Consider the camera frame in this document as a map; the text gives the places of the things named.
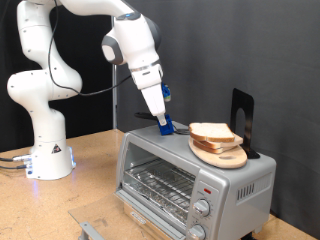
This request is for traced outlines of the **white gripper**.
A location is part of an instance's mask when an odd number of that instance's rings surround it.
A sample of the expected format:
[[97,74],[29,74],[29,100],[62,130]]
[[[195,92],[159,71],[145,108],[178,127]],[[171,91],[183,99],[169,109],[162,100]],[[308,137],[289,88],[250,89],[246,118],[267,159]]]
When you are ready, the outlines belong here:
[[167,121],[164,115],[165,104],[161,85],[157,84],[147,87],[145,89],[142,89],[141,92],[151,114],[153,116],[157,116],[158,122],[161,126],[165,126],[167,124]]

